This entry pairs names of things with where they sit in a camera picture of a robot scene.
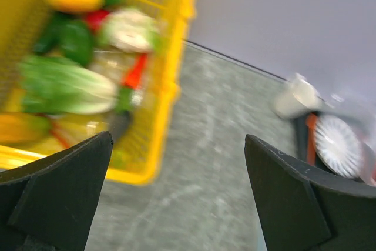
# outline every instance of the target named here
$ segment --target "yellow plastic crate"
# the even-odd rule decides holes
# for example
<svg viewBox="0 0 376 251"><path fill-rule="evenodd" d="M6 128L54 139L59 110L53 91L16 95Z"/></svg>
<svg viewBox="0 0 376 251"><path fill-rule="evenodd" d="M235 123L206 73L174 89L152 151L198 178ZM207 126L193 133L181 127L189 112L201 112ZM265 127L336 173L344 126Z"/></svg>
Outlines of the yellow plastic crate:
<svg viewBox="0 0 376 251"><path fill-rule="evenodd" d="M194 0L127 0L154 16L165 27L163 52L148 62L148 84L131 128L114 148L107 178L133 185L150 183L159 171L177 84L183 39L194 17ZM31 52L38 32L51 12L43 0L0 0L0 105L19 111L17 63ZM69 122L95 119L72 115ZM0 146L0 168L12 169L43 158L55 150L51 140L29 147Z"/></svg>

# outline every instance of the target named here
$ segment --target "white plate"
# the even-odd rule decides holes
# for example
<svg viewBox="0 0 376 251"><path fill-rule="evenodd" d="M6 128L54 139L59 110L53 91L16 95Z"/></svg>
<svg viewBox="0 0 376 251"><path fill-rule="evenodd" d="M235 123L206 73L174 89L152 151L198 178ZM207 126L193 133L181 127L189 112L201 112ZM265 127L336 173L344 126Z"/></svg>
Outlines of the white plate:
<svg viewBox="0 0 376 251"><path fill-rule="evenodd" d="M321 115L315 126L314 141L317 155L329 169L345 178L359 177L362 145L346 122L333 115Z"/></svg>

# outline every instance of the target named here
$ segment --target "gray wall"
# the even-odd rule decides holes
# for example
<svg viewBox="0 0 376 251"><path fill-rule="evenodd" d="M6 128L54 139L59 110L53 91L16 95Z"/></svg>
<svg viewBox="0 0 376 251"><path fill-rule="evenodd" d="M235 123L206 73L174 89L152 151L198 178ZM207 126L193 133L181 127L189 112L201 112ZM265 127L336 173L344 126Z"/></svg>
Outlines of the gray wall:
<svg viewBox="0 0 376 251"><path fill-rule="evenodd" d="M347 85L376 102L376 0L198 0L190 40L327 97Z"/></svg>

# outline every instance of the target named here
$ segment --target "gray table surface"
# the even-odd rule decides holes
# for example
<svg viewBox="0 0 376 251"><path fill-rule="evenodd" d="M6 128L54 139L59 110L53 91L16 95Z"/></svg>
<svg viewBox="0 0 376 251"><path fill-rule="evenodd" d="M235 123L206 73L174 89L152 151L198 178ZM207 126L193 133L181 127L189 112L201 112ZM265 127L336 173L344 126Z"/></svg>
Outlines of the gray table surface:
<svg viewBox="0 0 376 251"><path fill-rule="evenodd" d="M105 182L87 251L264 250L244 137L296 155L291 125L269 109L281 83L187 47L180 84L159 177Z"/></svg>

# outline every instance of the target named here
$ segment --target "white cup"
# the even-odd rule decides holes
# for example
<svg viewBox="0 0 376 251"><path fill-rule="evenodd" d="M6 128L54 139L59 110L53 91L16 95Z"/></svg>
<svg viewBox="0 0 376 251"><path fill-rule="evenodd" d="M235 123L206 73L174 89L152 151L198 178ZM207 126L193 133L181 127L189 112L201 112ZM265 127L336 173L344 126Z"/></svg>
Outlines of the white cup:
<svg viewBox="0 0 376 251"><path fill-rule="evenodd" d="M305 77L295 75L286 83L283 90L273 102L273 112L283 119L293 119L319 109L321 99L317 90L310 85Z"/></svg>

